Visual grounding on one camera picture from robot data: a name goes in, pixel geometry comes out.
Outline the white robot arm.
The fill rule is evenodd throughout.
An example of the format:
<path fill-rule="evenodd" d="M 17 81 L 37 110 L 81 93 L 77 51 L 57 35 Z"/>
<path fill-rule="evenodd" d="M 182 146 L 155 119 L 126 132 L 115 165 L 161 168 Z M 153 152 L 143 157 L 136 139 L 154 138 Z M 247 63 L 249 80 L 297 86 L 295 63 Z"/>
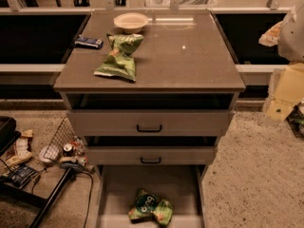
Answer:
<path fill-rule="evenodd" d="M 304 0 L 298 0 L 282 21 L 278 54 L 289 61 L 304 62 Z"/>

